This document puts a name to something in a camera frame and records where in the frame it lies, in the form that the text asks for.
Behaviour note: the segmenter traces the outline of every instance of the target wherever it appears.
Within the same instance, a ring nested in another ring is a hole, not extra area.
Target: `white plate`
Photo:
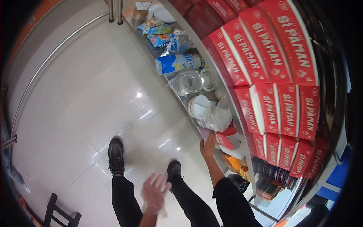
[[[173,23],[176,21],[174,17],[169,13],[169,11],[163,6],[158,7],[154,11],[154,15],[165,23]]]

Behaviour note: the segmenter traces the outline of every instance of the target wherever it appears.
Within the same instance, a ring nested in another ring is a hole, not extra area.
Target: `food packaging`
[[[221,30],[249,84],[269,83],[262,57],[240,18],[225,24]]]
[[[177,54],[158,57],[155,60],[156,71],[165,73],[179,72],[185,69],[203,69],[204,59],[198,54]]]
[[[184,17],[201,40],[225,24],[218,13],[204,0],[198,1]]]
[[[267,163],[278,166],[281,152],[281,138],[278,134],[266,133],[264,135],[264,147],[267,153]]]
[[[248,81],[244,76],[240,66],[238,65],[236,59],[234,58],[221,29],[217,29],[212,34],[208,36],[213,42],[219,56],[222,58],[225,67],[231,77],[235,86],[248,85]]]
[[[323,165],[328,151],[329,151],[329,141],[318,137],[315,140],[315,148],[313,154],[302,176],[308,179],[314,178],[318,173],[319,169],[321,168],[321,166]]]
[[[294,84],[273,84],[275,100],[279,100],[281,134],[298,137],[300,124],[299,87]]]
[[[314,146],[310,141],[301,139],[297,148],[296,156],[290,170],[290,176],[300,178],[304,173],[311,155],[313,154]]]
[[[280,104],[278,95],[274,94],[272,84],[256,84],[260,98],[265,131],[268,133],[281,133]]]
[[[254,133],[253,139],[256,146],[257,157],[267,161],[267,153],[264,147],[264,135]]]
[[[237,18],[236,13],[224,0],[206,0],[211,7],[218,13],[218,15],[228,23]]]
[[[294,157],[297,152],[299,142],[295,137],[290,137],[286,135],[282,135],[281,137],[281,150],[280,150],[280,160],[278,166],[290,170],[291,165],[293,163]]]
[[[291,0],[266,0],[259,4],[278,32],[295,84],[319,86],[313,46],[305,24]]]
[[[299,86],[300,130],[299,138],[314,140],[319,119],[319,87]]]
[[[239,14],[265,63],[271,83],[292,83],[284,50],[268,19],[255,6]]]
[[[247,0],[225,0],[227,4],[235,11],[236,14],[250,8]]]
[[[265,124],[262,115],[261,103],[255,85],[234,88],[246,120],[248,131],[265,134]]]

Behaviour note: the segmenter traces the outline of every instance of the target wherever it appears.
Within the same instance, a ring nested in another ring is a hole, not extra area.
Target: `black shoe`
[[[182,165],[180,164],[179,161],[173,160],[169,163],[167,172],[168,172],[167,181],[172,183],[175,177],[180,177],[182,175]]]
[[[125,173],[125,165],[123,163],[123,145],[120,139],[114,138],[109,145],[109,169],[112,176]]]

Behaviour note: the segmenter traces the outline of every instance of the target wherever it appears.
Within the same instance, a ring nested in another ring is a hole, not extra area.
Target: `stacked red boxes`
[[[264,146],[264,136],[260,134],[253,134],[254,144],[256,146],[256,152],[258,158],[261,158],[262,160],[267,161],[267,154],[266,154],[266,148]]]
[[[282,135],[281,138],[281,152],[278,166],[290,170],[292,162],[297,152],[299,142],[295,137]]]
[[[314,140],[319,118],[319,87],[299,86],[300,130],[299,138]]]
[[[227,71],[234,83],[235,86],[248,85],[248,81],[246,80],[241,68],[239,67],[236,59],[234,58],[221,29],[217,29],[215,32],[208,36],[210,40],[213,42],[213,45],[218,51],[218,54],[221,56],[224,65],[227,68]]]
[[[296,156],[289,175],[292,177],[300,178],[304,173],[311,155],[313,154],[314,146],[310,141],[301,139],[297,148]]]
[[[225,0],[227,4],[235,11],[236,14],[250,8],[247,0]]]
[[[256,84],[260,98],[262,114],[265,122],[265,131],[268,133],[281,133],[280,107],[277,94],[274,94],[272,84]]]
[[[273,84],[279,99],[281,134],[298,137],[300,124],[299,87],[294,84]]]
[[[295,5],[291,0],[267,0],[259,6],[267,13],[285,47],[294,83],[318,86],[313,46]]]
[[[321,168],[324,162],[328,150],[329,150],[329,141],[318,137],[315,141],[315,148],[313,151],[313,155],[311,156],[310,162],[307,165],[304,174],[302,175],[303,177],[309,179],[315,177],[315,175],[318,173],[319,169]]]
[[[246,120],[248,131],[260,135],[265,134],[265,124],[262,116],[260,99],[256,86],[235,87],[234,91],[241,105],[243,116]]]
[[[279,153],[281,151],[281,138],[278,134],[266,133],[264,135],[264,146],[266,147],[267,163],[277,166]]]
[[[284,50],[268,19],[255,6],[239,14],[265,63],[271,83],[292,83]]]
[[[260,53],[240,19],[230,21],[221,29],[249,84],[269,83]]]
[[[224,0],[206,0],[211,7],[218,13],[218,15],[228,23],[231,20],[237,18],[236,13]]]

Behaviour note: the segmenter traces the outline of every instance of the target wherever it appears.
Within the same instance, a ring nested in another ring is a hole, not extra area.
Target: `plastic glove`
[[[145,203],[143,213],[167,215],[164,208],[164,197],[171,188],[171,183],[166,183],[166,177],[159,174],[154,181],[155,173],[144,183],[141,196]]]

